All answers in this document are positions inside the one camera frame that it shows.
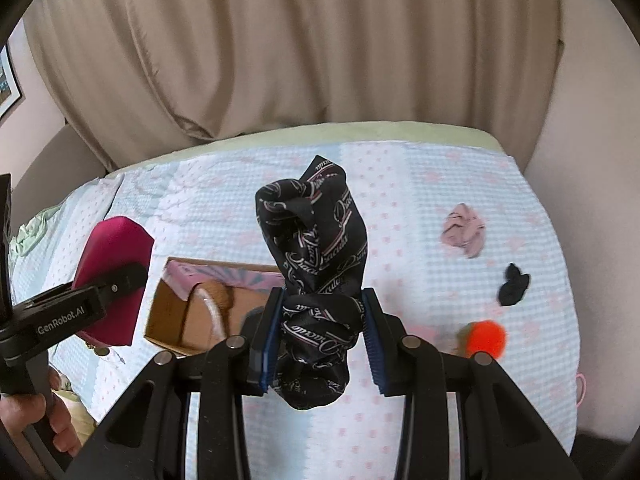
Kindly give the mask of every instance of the screw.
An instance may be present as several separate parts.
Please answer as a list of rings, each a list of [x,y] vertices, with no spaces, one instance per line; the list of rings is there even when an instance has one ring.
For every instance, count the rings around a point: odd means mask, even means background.
[[[171,352],[168,352],[167,350],[164,350],[162,352],[158,352],[155,357],[154,357],[154,362],[157,365],[165,365],[169,362],[171,362],[171,359],[173,359],[174,356],[171,354]]]
[[[474,355],[474,360],[480,366],[488,366],[494,362],[494,358],[491,357],[487,352],[478,352]]]
[[[405,348],[418,348],[420,346],[420,338],[415,335],[406,335],[402,338],[402,344]]]
[[[226,345],[231,349],[242,348],[246,339],[241,335],[233,335],[226,340]]]

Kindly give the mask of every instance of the finger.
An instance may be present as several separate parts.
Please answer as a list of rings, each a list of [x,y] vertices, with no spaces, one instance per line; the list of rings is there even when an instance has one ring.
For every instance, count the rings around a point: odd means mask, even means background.
[[[62,386],[60,374],[51,366],[49,367],[49,384],[51,385],[52,390],[59,390],[60,386]]]
[[[74,430],[72,426],[69,426],[65,431],[53,437],[53,445],[60,453],[66,453],[78,446],[79,443],[80,440],[76,435],[76,430]]]
[[[71,426],[71,414],[65,403],[56,394],[53,394],[53,408],[49,413],[49,424],[55,433],[62,433]]]
[[[80,443],[80,440],[78,440],[78,442],[75,444],[75,446],[73,446],[71,449],[69,449],[69,455],[75,457],[78,453],[80,453],[80,449],[82,448],[82,444]]]
[[[0,400],[0,420],[9,433],[22,433],[28,425],[38,422],[46,409],[42,394],[4,397]]]

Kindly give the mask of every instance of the orange fuzzy ball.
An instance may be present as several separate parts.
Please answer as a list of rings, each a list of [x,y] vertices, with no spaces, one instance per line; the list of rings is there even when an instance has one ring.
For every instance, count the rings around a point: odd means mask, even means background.
[[[504,327],[495,321],[478,321],[473,323],[466,340],[466,356],[476,352],[487,352],[494,359],[499,359],[507,345],[507,333]]]

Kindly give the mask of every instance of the bed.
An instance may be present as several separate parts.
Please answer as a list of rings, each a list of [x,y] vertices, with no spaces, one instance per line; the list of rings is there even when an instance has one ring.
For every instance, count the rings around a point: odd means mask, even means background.
[[[369,237],[364,286],[376,289],[384,310],[448,352],[457,351],[456,335],[468,323],[498,320],[508,332],[500,364],[569,451],[580,339],[553,227],[492,136],[426,123],[318,124],[222,140],[93,180],[39,215],[38,228],[25,228],[11,244],[15,301],[71,280],[89,232],[103,219],[130,217],[156,240],[133,345],[100,358],[72,337],[50,352],[91,415],[100,421],[159,350],[143,332],[166,259],[273,263],[255,222],[255,191],[300,176],[315,155],[347,172]],[[444,219],[461,202],[486,223],[486,245],[473,259],[440,241]],[[495,298],[511,262],[532,284],[523,301],[506,308]],[[392,478],[402,399],[377,394],[362,340],[348,362],[350,385],[325,408],[296,412],[273,392],[245,399],[253,478]],[[194,400],[188,478],[195,474],[196,421]],[[455,450],[451,459],[454,478]]]

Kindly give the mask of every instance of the beige curtain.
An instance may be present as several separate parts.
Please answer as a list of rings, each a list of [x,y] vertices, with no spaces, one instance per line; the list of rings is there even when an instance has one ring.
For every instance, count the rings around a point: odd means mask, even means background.
[[[558,0],[35,0],[58,105],[111,168],[326,121],[460,124],[521,167],[546,114]]]

